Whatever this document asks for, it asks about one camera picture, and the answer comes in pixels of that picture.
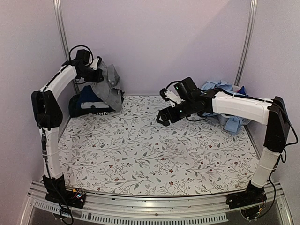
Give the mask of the grey button-up shirt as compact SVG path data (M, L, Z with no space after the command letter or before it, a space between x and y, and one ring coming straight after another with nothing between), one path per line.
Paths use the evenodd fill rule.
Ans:
M114 65L107 66L101 61L97 69L102 70L104 79L92 84L93 92L114 111L120 112L122 110L121 83Z

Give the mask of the right robot arm white sleeves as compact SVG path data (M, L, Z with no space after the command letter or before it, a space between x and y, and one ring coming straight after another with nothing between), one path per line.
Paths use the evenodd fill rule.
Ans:
M258 188L264 187L276 169L281 155L285 153L286 147L299 142L297 137L294 142L287 141L289 132L294 132L295 129L281 97L257 98L236 92L230 93L221 88L202 90L190 77L177 81L174 89L175 94L183 100L176 106L182 108L185 118L194 113L228 114L258 122L267 127L262 156L250 180L251 184Z

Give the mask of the robot arm white sleeves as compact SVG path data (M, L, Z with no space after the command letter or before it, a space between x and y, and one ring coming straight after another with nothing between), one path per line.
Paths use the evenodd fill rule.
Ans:
M289 132L294 132L295 129L281 97L257 98L236 92L230 93L221 88L202 90L190 77L177 81L174 89L175 94L183 100L176 106L182 108L185 118L194 113L228 114L258 122L267 127L262 156L250 180L251 184L258 188L264 187L276 169L281 155L285 153L286 147L299 142L297 137L294 142L287 141Z
M58 133L63 120L63 112L58 98L73 80L93 76L90 66L94 61L91 49L86 45L76 45L68 53L67 60L59 71L40 90L31 94L34 118L41 135L42 157L44 160L44 185L55 187L55 182L63 178L58 155Z

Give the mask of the left robot arm white sleeves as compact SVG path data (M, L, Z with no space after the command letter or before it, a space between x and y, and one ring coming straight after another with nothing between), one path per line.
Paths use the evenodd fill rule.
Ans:
M34 118L41 135L42 157L44 160L44 185L55 187L55 182L63 178L58 155L58 133L63 120L63 112L58 98L73 80L93 76L90 66L94 61L91 49L86 45L76 45L68 53L67 60L59 71L40 90L31 94Z

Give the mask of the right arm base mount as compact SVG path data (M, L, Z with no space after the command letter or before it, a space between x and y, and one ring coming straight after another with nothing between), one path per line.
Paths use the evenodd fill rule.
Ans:
M241 211L242 216L247 220L257 219L262 211L258 203L264 203L267 200L264 188L258 188L251 184L247 185L245 191L228 194L226 204L230 209L241 208L256 204L254 207L246 208Z

